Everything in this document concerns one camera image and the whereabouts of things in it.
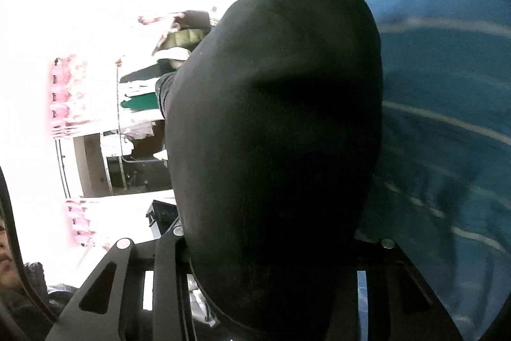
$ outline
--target blue bed sheet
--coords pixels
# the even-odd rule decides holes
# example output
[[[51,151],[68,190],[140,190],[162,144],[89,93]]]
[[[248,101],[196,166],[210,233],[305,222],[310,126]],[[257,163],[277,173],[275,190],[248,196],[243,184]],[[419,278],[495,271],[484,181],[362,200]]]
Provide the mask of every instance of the blue bed sheet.
[[[464,339],[511,292],[511,0],[366,0],[383,145],[359,235],[403,247]]]

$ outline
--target green garment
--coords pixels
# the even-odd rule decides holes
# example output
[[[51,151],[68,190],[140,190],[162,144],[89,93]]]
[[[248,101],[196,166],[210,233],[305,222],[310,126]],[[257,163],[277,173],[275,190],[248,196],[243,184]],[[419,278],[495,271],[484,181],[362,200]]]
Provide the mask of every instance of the green garment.
[[[176,33],[170,33],[167,35],[165,41],[154,49],[153,55],[158,51],[174,47],[182,47],[193,51],[208,33],[209,30],[207,29],[182,29]]]
[[[146,93],[140,96],[133,96],[131,100],[121,102],[121,107],[131,110],[150,110],[158,109],[158,99],[156,93]]]

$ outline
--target silver screw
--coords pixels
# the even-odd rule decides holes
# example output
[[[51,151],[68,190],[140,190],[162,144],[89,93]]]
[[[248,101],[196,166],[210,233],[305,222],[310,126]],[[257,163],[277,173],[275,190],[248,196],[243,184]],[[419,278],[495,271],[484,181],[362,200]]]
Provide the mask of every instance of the silver screw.
[[[121,239],[117,242],[116,246],[118,249],[124,250],[127,249],[131,244],[129,239]]]
[[[185,234],[183,232],[183,226],[182,225],[178,225],[177,227],[175,227],[173,230],[173,233],[176,235],[176,236],[182,236],[183,234]]]
[[[392,239],[382,239],[382,246],[386,249],[393,249],[395,247],[394,240]]]

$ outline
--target person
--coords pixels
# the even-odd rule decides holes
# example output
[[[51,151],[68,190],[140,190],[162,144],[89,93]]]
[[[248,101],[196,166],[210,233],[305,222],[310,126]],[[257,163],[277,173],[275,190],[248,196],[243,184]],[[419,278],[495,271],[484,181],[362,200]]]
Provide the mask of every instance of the person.
[[[67,305],[76,288],[69,285],[47,286],[41,263],[26,263],[25,273],[39,297],[58,316]],[[4,219],[0,215],[0,299],[20,329],[31,341],[43,341],[52,324],[29,299],[16,265],[12,259]]]
[[[232,339],[324,339],[380,150],[363,0],[239,0],[157,83],[192,270]]]

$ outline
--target green cloth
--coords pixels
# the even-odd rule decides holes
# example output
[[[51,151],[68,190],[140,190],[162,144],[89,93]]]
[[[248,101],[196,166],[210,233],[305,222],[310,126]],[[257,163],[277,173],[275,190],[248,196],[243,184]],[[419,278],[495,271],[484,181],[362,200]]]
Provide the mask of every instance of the green cloth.
[[[146,93],[140,96],[133,96],[131,100],[121,102],[121,107],[131,110],[150,110],[158,109],[158,99],[156,93]]]
[[[174,47],[186,48],[190,51],[199,45],[199,43],[208,35],[207,29],[182,29],[176,33],[170,33],[163,43],[154,49],[153,55],[164,49]]]

